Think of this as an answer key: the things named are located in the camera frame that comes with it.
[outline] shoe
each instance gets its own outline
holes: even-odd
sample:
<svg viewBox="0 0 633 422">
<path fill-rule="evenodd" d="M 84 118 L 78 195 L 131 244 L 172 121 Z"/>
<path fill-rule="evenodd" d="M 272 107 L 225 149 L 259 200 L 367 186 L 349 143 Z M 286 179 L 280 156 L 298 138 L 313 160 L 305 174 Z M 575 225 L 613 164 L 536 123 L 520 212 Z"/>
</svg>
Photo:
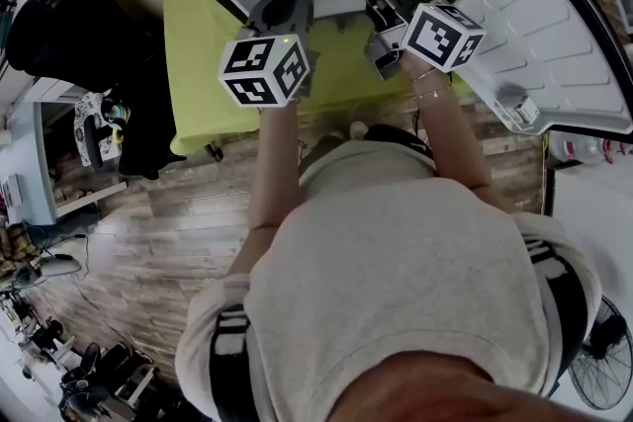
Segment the shoe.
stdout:
<svg viewBox="0 0 633 422">
<path fill-rule="evenodd" d="M 368 130 L 367 126 L 362 122 L 354 122 L 349 126 L 349 138 L 353 141 L 362 141 Z"/>
</svg>

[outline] door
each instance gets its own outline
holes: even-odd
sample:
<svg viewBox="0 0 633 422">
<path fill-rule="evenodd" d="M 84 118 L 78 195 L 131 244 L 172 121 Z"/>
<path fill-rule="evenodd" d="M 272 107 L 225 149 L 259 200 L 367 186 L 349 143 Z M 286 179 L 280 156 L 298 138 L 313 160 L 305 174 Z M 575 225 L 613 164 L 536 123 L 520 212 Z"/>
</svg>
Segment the door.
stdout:
<svg viewBox="0 0 633 422">
<path fill-rule="evenodd" d="M 458 73 L 508 128 L 633 142 L 631 65 L 594 0 L 447 1 L 488 30 L 478 57 Z M 507 94 L 536 102 L 533 126 L 503 116 L 496 98 Z"/>
</svg>

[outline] chair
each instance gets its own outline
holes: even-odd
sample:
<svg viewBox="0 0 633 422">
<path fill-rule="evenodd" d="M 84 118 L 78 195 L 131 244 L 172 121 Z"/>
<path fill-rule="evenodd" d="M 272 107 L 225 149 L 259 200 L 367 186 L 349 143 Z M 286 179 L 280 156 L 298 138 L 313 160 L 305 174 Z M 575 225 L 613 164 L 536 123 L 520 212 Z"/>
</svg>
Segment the chair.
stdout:
<svg viewBox="0 0 633 422">
<path fill-rule="evenodd" d="M 29 0 L 11 27 L 6 54 L 16 70 L 94 93 L 110 90 L 113 101 L 130 108 L 119 161 L 123 175 L 156 179 L 159 169 L 182 160 L 169 149 L 176 125 L 162 35 L 143 32 L 115 0 L 60 0 L 53 7 Z M 90 139 L 97 167 L 102 135 Z"/>
</svg>

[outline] desk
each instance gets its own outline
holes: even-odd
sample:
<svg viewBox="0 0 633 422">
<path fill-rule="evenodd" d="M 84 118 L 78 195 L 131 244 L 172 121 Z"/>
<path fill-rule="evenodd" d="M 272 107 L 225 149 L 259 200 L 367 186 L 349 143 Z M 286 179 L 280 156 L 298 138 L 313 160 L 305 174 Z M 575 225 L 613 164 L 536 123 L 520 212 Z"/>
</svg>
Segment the desk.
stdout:
<svg viewBox="0 0 633 422">
<path fill-rule="evenodd" d="M 240 108 L 218 81 L 227 42 L 241 23 L 216 0 L 164 0 L 165 49 L 176 137 L 171 150 L 186 155 L 219 133 L 258 129 L 256 110 Z M 332 19 L 316 20 L 310 49 L 319 53 L 312 94 L 299 114 L 310 116 L 410 93 L 402 76 L 382 82 L 363 52 L 373 25 L 356 15 L 340 32 Z M 457 78 L 458 95 L 469 93 Z"/>
<path fill-rule="evenodd" d="M 0 181 L 18 176 L 22 204 L 8 209 L 11 224 L 53 225 L 58 218 L 128 187 L 119 183 L 62 206 L 56 206 L 48 177 L 42 105 L 21 103 L 9 119 L 12 141 L 0 151 Z"/>
</svg>

